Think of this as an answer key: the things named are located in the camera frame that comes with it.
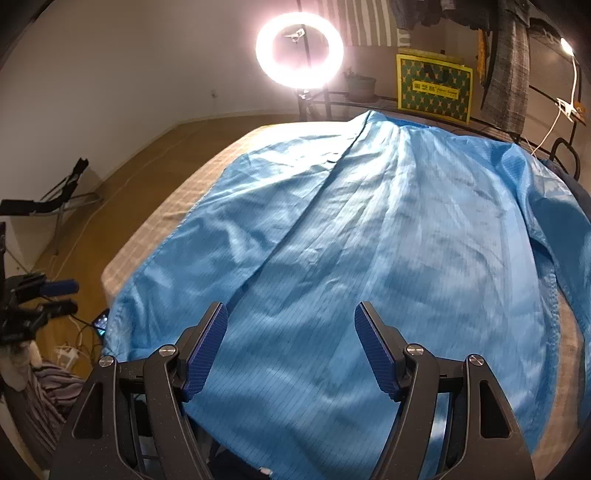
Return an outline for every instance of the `mattress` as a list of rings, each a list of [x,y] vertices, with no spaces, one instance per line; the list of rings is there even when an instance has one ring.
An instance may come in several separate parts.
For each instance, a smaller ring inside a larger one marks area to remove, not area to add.
[[[129,276],[179,225],[186,213],[210,189],[224,168],[241,154],[277,142],[282,135],[305,137],[336,132],[336,122],[272,125],[258,128],[213,157],[185,181],[138,229],[119,251],[102,275],[109,300],[115,298]],[[562,457],[578,433],[582,337],[564,297],[560,296],[560,359],[557,389],[550,420],[532,455],[539,478],[545,476]]]

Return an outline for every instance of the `hanging clothes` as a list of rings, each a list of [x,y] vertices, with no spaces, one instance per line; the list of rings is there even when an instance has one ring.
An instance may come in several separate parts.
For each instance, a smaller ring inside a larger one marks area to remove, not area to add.
[[[527,1],[499,0],[482,116],[506,132],[520,134],[530,86],[530,24]]]
[[[491,15],[495,15],[493,0],[390,0],[396,26],[412,30],[417,23],[425,27],[448,18],[473,30],[490,31]]]
[[[390,0],[397,27],[434,25],[441,18],[483,32],[493,31],[482,115],[496,127],[521,134],[530,85],[527,0]]]

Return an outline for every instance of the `folding chair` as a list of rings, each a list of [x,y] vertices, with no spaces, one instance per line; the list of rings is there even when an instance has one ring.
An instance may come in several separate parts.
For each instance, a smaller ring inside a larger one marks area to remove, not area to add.
[[[78,160],[72,173],[64,178],[60,183],[47,192],[41,200],[2,200],[0,201],[0,216],[51,216],[57,215],[56,228],[53,233],[53,240],[56,247],[56,254],[59,247],[59,234],[63,222],[64,213],[75,210],[80,207],[92,205],[102,201],[100,196],[95,193],[83,193],[74,195],[78,186],[78,180],[82,173],[88,167],[87,160]]]

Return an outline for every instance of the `smartphone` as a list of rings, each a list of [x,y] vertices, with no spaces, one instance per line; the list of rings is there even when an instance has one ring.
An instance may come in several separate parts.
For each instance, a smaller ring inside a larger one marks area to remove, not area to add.
[[[107,322],[109,320],[110,312],[110,309],[105,309],[97,318],[92,321],[92,326],[95,328],[97,335],[101,338],[103,338],[107,330]]]

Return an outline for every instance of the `black gripper frame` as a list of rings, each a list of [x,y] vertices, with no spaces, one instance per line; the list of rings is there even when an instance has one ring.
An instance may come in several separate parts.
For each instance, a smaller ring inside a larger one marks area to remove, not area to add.
[[[419,478],[438,393],[450,395],[443,448],[432,480],[535,479],[511,406],[480,355],[469,355],[463,362],[435,357],[385,325],[369,302],[359,304],[358,312],[394,360],[398,385],[391,397],[400,401],[372,480]]]
[[[122,363],[112,356],[100,359],[67,419],[50,480],[149,479],[138,441],[139,402],[134,400],[141,394],[147,402],[149,421],[145,423],[165,479],[213,480],[183,402],[191,399],[184,391],[189,360],[220,309],[225,312],[221,303],[212,303],[197,326],[187,328],[174,345],[164,345],[148,358]]]

